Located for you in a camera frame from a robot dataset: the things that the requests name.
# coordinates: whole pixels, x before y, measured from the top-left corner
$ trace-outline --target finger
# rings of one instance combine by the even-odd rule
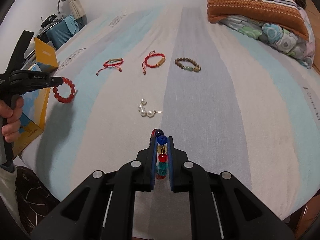
[[[20,133],[17,131],[5,137],[5,141],[8,143],[12,143],[16,141],[20,137]]]
[[[16,101],[16,107],[22,108],[23,105],[24,105],[24,100],[23,100],[23,98],[20,96],[20,97],[17,99],[17,101]]]
[[[13,110],[7,106],[7,104],[0,100],[0,116],[2,116],[3,118],[9,118],[11,117],[13,114]]]
[[[22,108],[16,107],[13,110],[13,115],[10,118],[7,119],[7,122],[8,123],[15,122],[15,121],[19,120],[21,115],[22,115]]]
[[[21,125],[20,120],[17,120],[13,123],[9,123],[9,124],[3,126],[2,127],[3,136],[8,136],[12,133],[17,132],[20,129],[20,125]]]

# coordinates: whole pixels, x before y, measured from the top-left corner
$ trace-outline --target red braided bracelet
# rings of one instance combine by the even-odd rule
[[[60,96],[60,94],[58,93],[58,88],[57,87],[54,87],[52,89],[52,92],[54,93],[54,97],[59,101],[59,102],[62,102],[62,103],[70,103],[71,100],[75,97],[75,85],[72,83],[71,80],[69,80],[68,78],[65,78],[63,77],[62,78],[63,82],[65,84],[67,84],[70,88],[71,88],[71,94],[69,95],[68,98],[63,98],[62,96]]]
[[[161,59],[157,64],[155,64],[155,65],[149,65],[148,62],[147,62],[147,60],[148,60],[149,58],[151,58],[151,57],[156,57],[156,56],[162,56],[162,59]],[[160,66],[164,63],[164,61],[165,61],[165,56],[164,56],[164,54],[162,54],[162,53],[156,53],[155,50],[152,51],[152,52],[150,52],[149,55],[146,56],[144,62],[142,63],[143,74],[144,74],[144,75],[146,74],[146,67],[151,67],[151,68],[160,67]]]
[[[107,67],[114,67],[116,69],[119,70],[119,72],[122,72],[122,69],[121,69],[121,64],[123,63],[123,59],[122,58],[115,58],[115,59],[109,59],[108,61],[106,61],[104,64],[103,64],[103,68],[102,69],[99,69],[99,71],[97,72],[97,76],[99,75],[99,72],[101,70],[104,70],[106,69]]]

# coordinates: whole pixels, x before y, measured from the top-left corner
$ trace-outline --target dark blue bead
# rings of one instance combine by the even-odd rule
[[[159,170],[165,170],[167,169],[167,163],[159,162],[158,167],[159,167]]]
[[[155,131],[155,136],[158,138],[160,135],[164,135],[164,132],[161,129]]]
[[[167,141],[168,141],[168,139],[167,139],[167,137],[164,136],[164,135],[160,135],[160,136],[158,137],[158,139],[157,139],[157,142],[158,142],[158,144],[160,144],[160,145],[166,144]]]
[[[158,174],[160,175],[160,176],[164,176],[164,175],[166,175],[167,174],[167,170],[158,170]]]

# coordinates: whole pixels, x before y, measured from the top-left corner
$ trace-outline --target striped bed sheet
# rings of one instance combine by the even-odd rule
[[[141,63],[152,50],[166,62],[144,76]],[[120,57],[121,73],[96,76],[105,61]],[[201,72],[180,69],[178,57],[192,58]],[[59,200],[93,171],[115,171],[134,159],[154,128],[207,171],[233,173],[281,219],[320,188],[320,76],[209,23],[206,8],[104,15],[57,58],[64,64],[56,75],[75,83],[76,97],[61,104],[50,94],[44,133],[21,158]],[[141,117],[142,97],[147,109],[163,113]],[[173,194],[167,179],[157,180],[153,192],[136,195],[133,235],[191,239],[189,213],[188,194]]]

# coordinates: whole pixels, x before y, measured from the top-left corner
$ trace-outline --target cardboard box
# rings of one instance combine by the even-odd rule
[[[34,64],[28,70],[41,71],[38,64]],[[20,154],[34,139],[44,131],[45,115],[49,99],[50,88],[44,88],[22,95],[24,106],[20,117],[21,136],[13,145],[14,156]]]
[[[41,71],[51,73],[59,67],[54,48],[35,38],[36,64]]]

